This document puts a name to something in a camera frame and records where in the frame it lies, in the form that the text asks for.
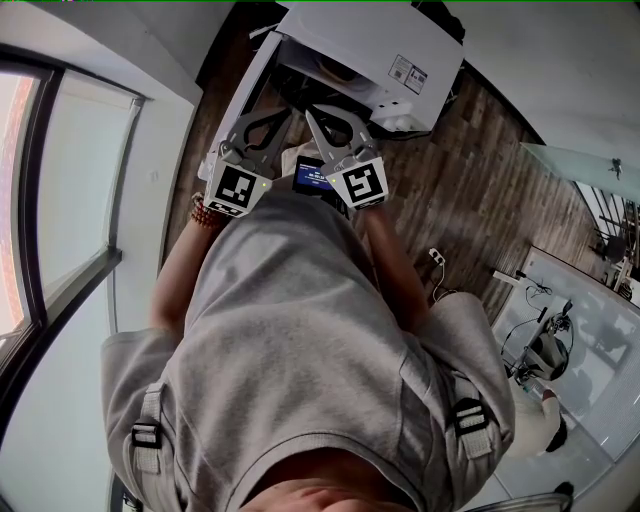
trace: display screen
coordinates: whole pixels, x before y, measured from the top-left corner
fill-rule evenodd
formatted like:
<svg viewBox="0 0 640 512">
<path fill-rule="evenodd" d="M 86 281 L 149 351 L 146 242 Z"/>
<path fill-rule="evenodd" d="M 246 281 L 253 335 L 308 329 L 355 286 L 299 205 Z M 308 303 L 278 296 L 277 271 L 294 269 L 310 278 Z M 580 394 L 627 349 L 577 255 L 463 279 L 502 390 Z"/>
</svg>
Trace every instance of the display screen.
<svg viewBox="0 0 640 512">
<path fill-rule="evenodd" d="M 320 172 L 320 166 L 300 162 L 298 164 L 298 185 L 307 185 L 309 187 L 322 188 L 331 190 L 333 187 Z"/>
</svg>

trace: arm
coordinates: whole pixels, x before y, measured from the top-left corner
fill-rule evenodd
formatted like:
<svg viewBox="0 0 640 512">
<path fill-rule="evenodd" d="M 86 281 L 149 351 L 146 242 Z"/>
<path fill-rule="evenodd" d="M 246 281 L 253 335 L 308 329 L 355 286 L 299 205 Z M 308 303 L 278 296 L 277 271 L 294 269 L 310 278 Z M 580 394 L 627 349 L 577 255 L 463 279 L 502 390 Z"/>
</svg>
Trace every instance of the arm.
<svg viewBox="0 0 640 512">
<path fill-rule="evenodd" d="M 401 329 L 414 332 L 429 306 L 420 277 L 383 205 L 363 211 L 380 290 Z"/>
<path fill-rule="evenodd" d="M 176 339 L 184 334 L 184 320 L 200 267 L 213 240 L 226 222 L 205 228 L 193 219 L 182 231 L 165 261 L 151 298 L 151 327 L 171 331 Z"/>
</svg>

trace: strap buckle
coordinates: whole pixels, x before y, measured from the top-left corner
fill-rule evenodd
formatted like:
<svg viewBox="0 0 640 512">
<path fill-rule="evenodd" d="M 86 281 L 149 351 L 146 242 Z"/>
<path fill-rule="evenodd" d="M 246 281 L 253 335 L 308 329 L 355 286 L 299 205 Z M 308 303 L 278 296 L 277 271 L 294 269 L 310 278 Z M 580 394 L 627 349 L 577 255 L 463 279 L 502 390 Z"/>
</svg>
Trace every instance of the strap buckle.
<svg viewBox="0 0 640 512">
<path fill-rule="evenodd" d="M 476 398 L 462 398 L 453 407 L 454 426 L 458 437 L 483 430 L 489 425 L 482 402 Z"/>
<path fill-rule="evenodd" d="M 138 448 L 160 449 L 162 446 L 160 428 L 157 422 L 135 422 L 131 428 L 131 444 Z"/>
</svg>

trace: wooden floor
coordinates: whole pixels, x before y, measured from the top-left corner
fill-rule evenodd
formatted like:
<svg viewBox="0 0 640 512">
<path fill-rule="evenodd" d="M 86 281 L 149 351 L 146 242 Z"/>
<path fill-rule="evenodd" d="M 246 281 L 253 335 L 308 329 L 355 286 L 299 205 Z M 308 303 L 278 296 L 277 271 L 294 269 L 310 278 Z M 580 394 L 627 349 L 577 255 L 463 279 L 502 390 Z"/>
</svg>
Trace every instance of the wooden floor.
<svg viewBox="0 0 640 512">
<path fill-rule="evenodd" d="M 248 66 L 252 53 L 247 17 L 234 9 L 214 45 L 215 58 L 200 84 L 204 96 L 180 167 L 166 240 L 172 247 L 189 211 L 189 198 L 204 189 L 196 177 L 200 161 Z M 267 86 L 257 108 L 282 104 Z M 288 145 L 309 140 L 297 114 Z M 438 280 L 428 250 L 446 259 L 444 286 L 474 293 L 490 321 L 510 286 L 490 275 L 492 268 L 513 274 L 534 245 L 600 278 L 602 261 L 593 219 L 576 187 L 546 171 L 521 146 L 532 142 L 526 129 L 470 74 L 460 95 L 429 137 L 381 141 L 389 181 L 388 209 L 426 287 Z M 355 222 L 361 233 L 361 226 Z"/>
</svg>

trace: beaded bracelet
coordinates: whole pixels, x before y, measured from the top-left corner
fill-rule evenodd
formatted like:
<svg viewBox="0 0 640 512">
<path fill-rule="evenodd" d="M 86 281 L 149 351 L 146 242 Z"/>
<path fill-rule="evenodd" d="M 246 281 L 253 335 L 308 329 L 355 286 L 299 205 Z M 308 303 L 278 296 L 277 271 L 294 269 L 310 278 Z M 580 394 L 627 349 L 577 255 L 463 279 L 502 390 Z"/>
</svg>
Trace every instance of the beaded bracelet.
<svg viewBox="0 0 640 512">
<path fill-rule="evenodd" d="M 226 215 L 214 212 L 204 205 L 204 196 L 201 192 L 196 192 L 191 197 L 193 209 L 191 219 L 200 224 L 203 228 L 213 229 L 223 227 L 228 219 Z"/>
</svg>

